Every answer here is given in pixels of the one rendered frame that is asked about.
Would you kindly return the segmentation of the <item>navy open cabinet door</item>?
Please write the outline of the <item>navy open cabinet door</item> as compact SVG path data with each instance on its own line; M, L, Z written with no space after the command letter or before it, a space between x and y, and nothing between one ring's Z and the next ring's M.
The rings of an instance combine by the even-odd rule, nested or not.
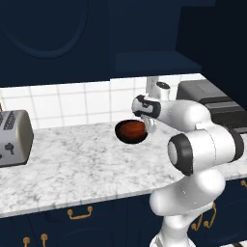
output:
M177 51L199 64L205 78L247 109L247 0L182 8Z

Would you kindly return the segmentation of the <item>navy open wall cabinet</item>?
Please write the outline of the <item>navy open wall cabinet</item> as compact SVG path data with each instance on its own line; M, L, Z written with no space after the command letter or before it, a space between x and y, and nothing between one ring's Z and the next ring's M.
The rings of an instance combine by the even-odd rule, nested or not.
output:
M133 77L198 72L200 66L177 52L184 7L199 0L109 0L110 76Z

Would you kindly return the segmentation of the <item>white grey toaster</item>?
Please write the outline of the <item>white grey toaster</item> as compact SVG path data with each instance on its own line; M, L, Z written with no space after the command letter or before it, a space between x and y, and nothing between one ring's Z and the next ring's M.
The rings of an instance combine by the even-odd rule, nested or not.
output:
M26 164L33 140L26 110L0 112L0 168Z

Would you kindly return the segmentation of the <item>navy base cabinets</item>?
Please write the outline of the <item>navy base cabinets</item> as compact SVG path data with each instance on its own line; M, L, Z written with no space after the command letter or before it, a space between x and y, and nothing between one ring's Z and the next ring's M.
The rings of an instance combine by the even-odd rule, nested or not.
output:
M230 180L215 201L216 218L210 229L204 227L213 210L203 214L201 227L188 235L196 247L247 247L247 188L241 181ZM81 210L92 206L90 218L70 220L68 208L48 210L0 219L0 247L42 247L41 234L46 233L46 247L149 247L161 228L162 218L152 213L148 194L92 205L74 206Z

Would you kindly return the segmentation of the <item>dark brown bowl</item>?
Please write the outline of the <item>dark brown bowl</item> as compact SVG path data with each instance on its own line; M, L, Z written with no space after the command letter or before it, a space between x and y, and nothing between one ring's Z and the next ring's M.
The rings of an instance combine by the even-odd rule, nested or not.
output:
M122 142L132 145L143 142L148 136L145 124L138 120L124 120L117 123L115 134Z

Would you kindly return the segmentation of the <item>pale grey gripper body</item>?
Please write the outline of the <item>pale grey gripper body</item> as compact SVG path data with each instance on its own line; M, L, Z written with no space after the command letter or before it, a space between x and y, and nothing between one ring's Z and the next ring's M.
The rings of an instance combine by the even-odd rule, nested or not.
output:
M145 130L148 133L154 133L156 131L156 123L155 120L149 116L142 115L141 119L145 124Z

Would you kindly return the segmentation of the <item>navy closed wall cabinet door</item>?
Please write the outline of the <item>navy closed wall cabinet door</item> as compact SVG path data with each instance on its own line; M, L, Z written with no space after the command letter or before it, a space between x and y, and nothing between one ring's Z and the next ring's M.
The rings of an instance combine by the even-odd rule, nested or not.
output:
M0 0L0 87L108 78L107 0Z

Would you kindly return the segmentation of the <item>dark grey hob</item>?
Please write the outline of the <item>dark grey hob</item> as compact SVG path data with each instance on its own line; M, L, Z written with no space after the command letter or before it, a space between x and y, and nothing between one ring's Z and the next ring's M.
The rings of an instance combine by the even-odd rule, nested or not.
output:
M206 79L181 81L177 99L197 101L209 110L215 124L247 133L247 112Z

